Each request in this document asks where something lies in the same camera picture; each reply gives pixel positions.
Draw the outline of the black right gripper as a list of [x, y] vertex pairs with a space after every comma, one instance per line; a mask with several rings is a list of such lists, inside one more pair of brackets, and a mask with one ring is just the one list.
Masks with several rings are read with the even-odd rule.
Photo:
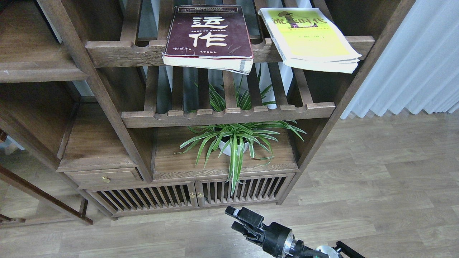
[[276, 222], [269, 226], [263, 224], [264, 217], [255, 212], [239, 207], [227, 206], [225, 214], [238, 218], [239, 222], [233, 222], [231, 228], [241, 233], [246, 239], [276, 258], [292, 258], [296, 240], [292, 229]]

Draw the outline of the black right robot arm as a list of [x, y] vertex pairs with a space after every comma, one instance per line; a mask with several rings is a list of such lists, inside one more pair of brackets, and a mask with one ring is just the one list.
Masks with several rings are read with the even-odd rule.
[[328, 245], [309, 248], [302, 240], [295, 239], [292, 229], [277, 222], [265, 225], [263, 216], [245, 207], [235, 209], [228, 206], [225, 213], [239, 220], [233, 222], [232, 229], [242, 233], [248, 241], [261, 246], [266, 253], [276, 258], [341, 258], [343, 253], [350, 258], [363, 257], [341, 241], [337, 241], [334, 248]]

